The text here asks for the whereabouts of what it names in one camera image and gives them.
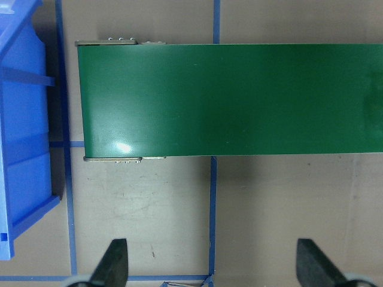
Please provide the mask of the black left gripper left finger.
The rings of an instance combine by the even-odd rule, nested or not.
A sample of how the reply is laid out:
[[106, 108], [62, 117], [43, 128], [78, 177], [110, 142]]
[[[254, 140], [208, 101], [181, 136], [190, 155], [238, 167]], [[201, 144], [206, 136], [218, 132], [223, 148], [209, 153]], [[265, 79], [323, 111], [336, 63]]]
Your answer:
[[126, 239], [113, 239], [89, 279], [91, 286], [126, 286], [128, 253]]

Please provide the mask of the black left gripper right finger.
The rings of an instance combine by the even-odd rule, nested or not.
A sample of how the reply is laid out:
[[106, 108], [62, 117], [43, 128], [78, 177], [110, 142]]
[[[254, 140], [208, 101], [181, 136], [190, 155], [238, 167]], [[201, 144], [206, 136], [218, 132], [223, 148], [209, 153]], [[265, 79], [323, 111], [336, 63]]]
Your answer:
[[342, 286], [348, 281], [312, 239], [297, 240], [296, 277], [301, 286]]

